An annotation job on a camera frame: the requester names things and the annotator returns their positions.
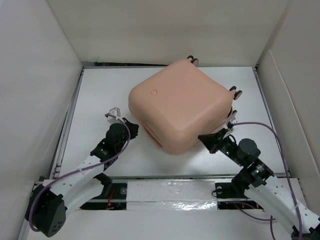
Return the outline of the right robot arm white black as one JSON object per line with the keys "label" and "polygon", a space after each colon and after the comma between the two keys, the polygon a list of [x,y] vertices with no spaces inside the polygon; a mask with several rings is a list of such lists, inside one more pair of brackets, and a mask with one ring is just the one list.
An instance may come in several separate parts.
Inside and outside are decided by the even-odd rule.
{"label": "right robot arm white black", "polygon": [[320,217],[294,198],[274,172],[259,159],[256,143],[249,138],[236,142],[223,128],[214,134],[199,135],[198,139],[210,154],[223,153],[241,167],[230,182],[215,185],[219,199],[250,199],[273,216],[293,240],[318,240]]}

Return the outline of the pink hard-shell suitcase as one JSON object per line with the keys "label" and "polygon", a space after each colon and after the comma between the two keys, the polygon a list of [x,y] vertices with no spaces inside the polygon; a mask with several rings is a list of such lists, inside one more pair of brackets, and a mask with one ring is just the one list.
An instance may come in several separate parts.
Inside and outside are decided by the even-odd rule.
{"label": "pink hard-shell suitcase", "polygon": [[219,84],[198,67],[192,55],[178,60],[136,85],[128,109],[165,151],[181,155],[199,135],[218,132],[235,116],[242,90]]}

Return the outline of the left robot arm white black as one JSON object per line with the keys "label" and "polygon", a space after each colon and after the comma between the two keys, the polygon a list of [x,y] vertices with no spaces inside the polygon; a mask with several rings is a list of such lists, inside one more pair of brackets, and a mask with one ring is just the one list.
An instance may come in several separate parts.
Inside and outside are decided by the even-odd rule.
{"label": "left robot arm white black", "polygon": [[111,194],[113,181],[104,172],[139,131],[139,125],[126,118],[114,119],[116,122],[110,125],[105,137],[75,170],[32,191],[24,217],[32,231],[50,238],[62,228],[72,211],[92,198],[104,199]]}

